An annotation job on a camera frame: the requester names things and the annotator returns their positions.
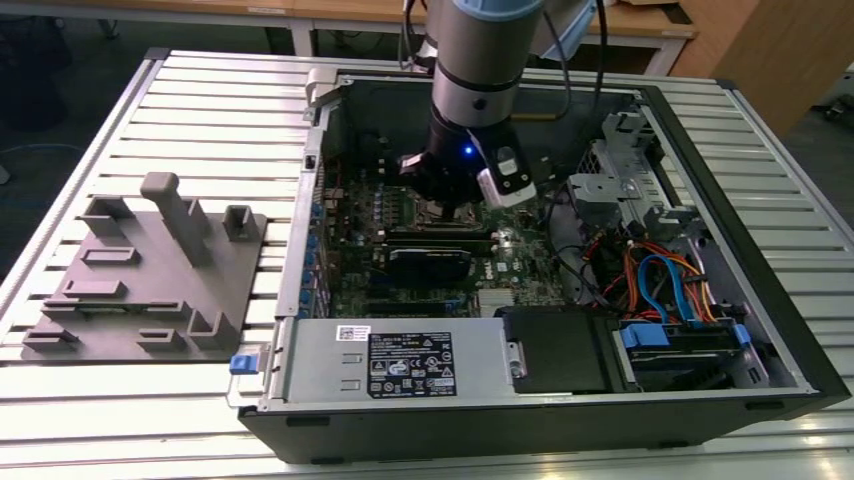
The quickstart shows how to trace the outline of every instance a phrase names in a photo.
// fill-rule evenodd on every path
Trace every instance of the metal bracket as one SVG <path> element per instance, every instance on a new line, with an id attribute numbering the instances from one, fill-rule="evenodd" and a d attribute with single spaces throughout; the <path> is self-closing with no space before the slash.
<path id="1" fill-rule="evenodd" d="M 306 101 L 310 108 L 317 108 L 329 101 L 338 89 L 338 68 L 317 67 L 309 71 L 306 79 Z"/>
<path id="2" fill-rule="evenodd" d="M 659 239 L 673 239 L 680 235 L 684 226 L 700 216 L 694 207 L 653 207 L 643 215 L 643 224 L 650 234 Z"/>
<path id="3" fill-rule="evenodd" d="M 525 353 L 521 342 L 507 342 L 507 368 L 510 368 L 510 376 L 513 378 L 527 377 L 529 369 L 525 365 Z"/>
<path id="4" fill-rule="evenodd" d="M 309 123 L 311 123 L 314 125 L 317 119 L 318 119 L 318 109 L 317 108 L 307 108 L 303 111 L 303 120 L 306 120 Z"/>
<path id="5" fill-rule="evenodd" d="M 586 202 L 615 202 L 618 199 L 641 198 L 638 189 L 626 182 L 609 175 L 578 173 L 570 177 L 573 193 L 578 200 Z"/>

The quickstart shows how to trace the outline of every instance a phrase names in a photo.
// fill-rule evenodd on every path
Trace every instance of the power supply label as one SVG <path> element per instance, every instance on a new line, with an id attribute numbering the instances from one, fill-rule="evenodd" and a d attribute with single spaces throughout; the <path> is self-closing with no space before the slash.
<path id="1" fill-rule="evenodd" d="M 373 333 L 367 364 L 373 398 L 457 395 L 450 332 Z"/>

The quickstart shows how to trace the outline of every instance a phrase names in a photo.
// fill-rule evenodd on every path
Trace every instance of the white label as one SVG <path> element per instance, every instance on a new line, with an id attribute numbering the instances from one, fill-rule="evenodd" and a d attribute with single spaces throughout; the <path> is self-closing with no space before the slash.
<path id="1" fill-rule="evenodd" d="M 694 36 L 694 32 L 684 32 L 680 30 L 665 30 L 662 32 L 663 37 L 685 37 L 692 38 Z"/>
<path id="2" fill-rule="evenodd" d="M 285 15 L 285 8 L 247 7 L 250 13 L 270 13 L 273 15 Z"/>
<path id="3" fill-rule="evenodd" d="M 335 340 L 339 342 L 367 342 L 370 334 L 370 325 L 339 325 Z"/>

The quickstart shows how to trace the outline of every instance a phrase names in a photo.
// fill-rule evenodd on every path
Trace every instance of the floor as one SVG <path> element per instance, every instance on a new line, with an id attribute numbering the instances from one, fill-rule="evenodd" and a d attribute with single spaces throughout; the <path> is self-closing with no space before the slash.
<path id="1" fill-rule="evenodd" d="M 224 52 L 291 53 L 287 32 L 261 28 L 122 22 L 119 38 L 104 38 L 92 20 L 63 23 L 63 37 L 74 63 L 54 78 L 68 116 L 54 128 L 22 133 L 0 125 L 0 165 L 12 178 L 0 186 L 0 280 L 62 189 L 79 154 L 70 148 L 19 150 L 30 144 L 64 144 L 86 148 L 110 113 L 146 51 L 152 46 Z M 346 33 L 319 36 L 325 56 L 397 58 L 397 36 Z M 854 224 L 854 129 L 829 124 L 812 112 L 797 126 L 786 145 L 842 215 Z"/>

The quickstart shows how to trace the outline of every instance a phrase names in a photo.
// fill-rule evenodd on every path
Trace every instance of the aluminum extrusion table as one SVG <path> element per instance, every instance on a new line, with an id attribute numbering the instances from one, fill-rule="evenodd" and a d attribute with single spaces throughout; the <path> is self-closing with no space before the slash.
<path id="1" fill-rule="evenodd" d="M 143 62 L 0 288 L 0 477 L 398 478 L 421 470 L 419 478 L 446 479 L 845 478 L 854 471 L 854 401 L 685 449 L 293 466 L 238 421 L 236 407 L 254 402 L 262 381 L 232 378 L 227 365 L 16 363 L 40 299 L 56 289 L 87 232 L 75 220 L 87 197 L 136 195 L 151 170 L 180 175 L 182 195 L 200 197 L 206 211 L 239 202 L 270 217 L 243 343 L 270 341 L 307 132 L 306 76 L 321 64 L 397 69 L 389 62 L 182 51 Z M 543 70 L 527 76 L 561 78 Z M 663 91 L 854 389 L 852 230 L 738 91 L 696 79 L 614 75 L 609 82 L 653 83 Z M 666 170 L 685 196 L 673 165 Z M 154 208 L 139 197 L 128 203 Z"/>

